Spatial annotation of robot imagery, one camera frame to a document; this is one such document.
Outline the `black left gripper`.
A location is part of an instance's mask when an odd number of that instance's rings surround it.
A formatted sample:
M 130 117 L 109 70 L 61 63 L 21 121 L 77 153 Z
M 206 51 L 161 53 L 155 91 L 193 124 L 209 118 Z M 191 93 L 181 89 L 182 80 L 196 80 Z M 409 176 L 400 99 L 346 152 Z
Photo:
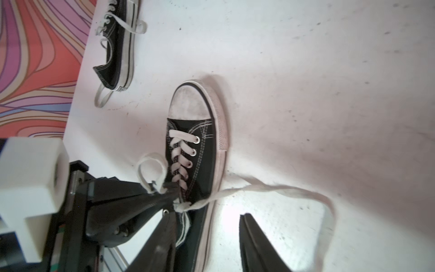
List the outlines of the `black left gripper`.
M 180 192 L 174 183 L 165 183 L 164 193 L 154 187 L 149 193 L 137 182 L 93 179 L 85 163 L 70 163 L 65 202 L 51 217 L 42 261 L 27 263 L 17 236 L 2 234 L 2 272 L 100 272 L 101 246 L 129 241 Z

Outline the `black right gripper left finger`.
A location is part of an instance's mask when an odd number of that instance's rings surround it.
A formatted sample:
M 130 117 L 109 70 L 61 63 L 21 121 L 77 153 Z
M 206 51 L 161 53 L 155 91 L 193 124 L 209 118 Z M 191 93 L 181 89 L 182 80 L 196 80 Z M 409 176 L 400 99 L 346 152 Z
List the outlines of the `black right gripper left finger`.
M 172 272 L 176 252 L 176 214 L 163 216 L 126 272 Z

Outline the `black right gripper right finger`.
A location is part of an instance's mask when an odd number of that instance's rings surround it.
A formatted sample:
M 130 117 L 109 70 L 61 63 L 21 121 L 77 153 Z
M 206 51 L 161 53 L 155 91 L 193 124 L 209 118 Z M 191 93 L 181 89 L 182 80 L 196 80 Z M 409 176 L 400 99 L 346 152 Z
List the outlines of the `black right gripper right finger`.
M 291 272 L 249 213 L 240 216 L 239 237 L 244 272 Z

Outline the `black sneaker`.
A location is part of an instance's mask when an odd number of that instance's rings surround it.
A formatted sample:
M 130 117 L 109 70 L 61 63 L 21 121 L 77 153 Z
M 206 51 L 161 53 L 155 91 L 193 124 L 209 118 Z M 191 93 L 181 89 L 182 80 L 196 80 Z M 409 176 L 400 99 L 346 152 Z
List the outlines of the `black sneaker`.
M 106 50 L 106 63 L 93 67 L 101 81 L 94 105 L 102 108 L 112 94 L 127 90 L 134 75 L 134 41 L 146 32 L 147 25 L 138 18 L 139 1 L 108 1 L 96 35 Z
M 161 169 L 153 187 L 164 193 L 165 183 L 180 187 L 179 196 L 166 208 L 176 214 L 177 234 L 174 272 L 203 272 L 206 267 L 214 205 L 238 192 L 276 192 L 291 198 L 310 199 L 325 207 L 319 231 L 314 269 L 321 272 L 324 257 L 335 231 L 335 214 L 330 200 L 321 194 L 287 185 L 266 185 L 249 181 L 242 188 L 219 190 L 229 146 L 227 122 L 216 92 L 198 80 L 179 85 L 172 97 L 166 132 L 164 157 L 145 155 L 136 166 L 142 186 L 151 186 L 142 173 L 145 163 Z

